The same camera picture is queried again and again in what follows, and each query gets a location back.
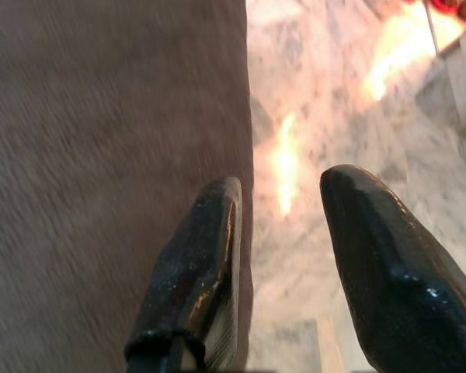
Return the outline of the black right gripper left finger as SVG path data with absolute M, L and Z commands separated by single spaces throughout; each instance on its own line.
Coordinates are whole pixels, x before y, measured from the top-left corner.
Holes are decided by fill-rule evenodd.
M 204 187 L 161 251 L 124 348 L 126 373 L 225 373 L 238 348 L 242 188 Z

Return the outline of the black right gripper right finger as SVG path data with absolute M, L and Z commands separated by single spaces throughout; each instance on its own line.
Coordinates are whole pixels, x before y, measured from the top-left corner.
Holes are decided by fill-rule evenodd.
M 336 267 L 361 350 L 377 373 L 466 373 L 466 275 L 378 178 L 323 172 Z

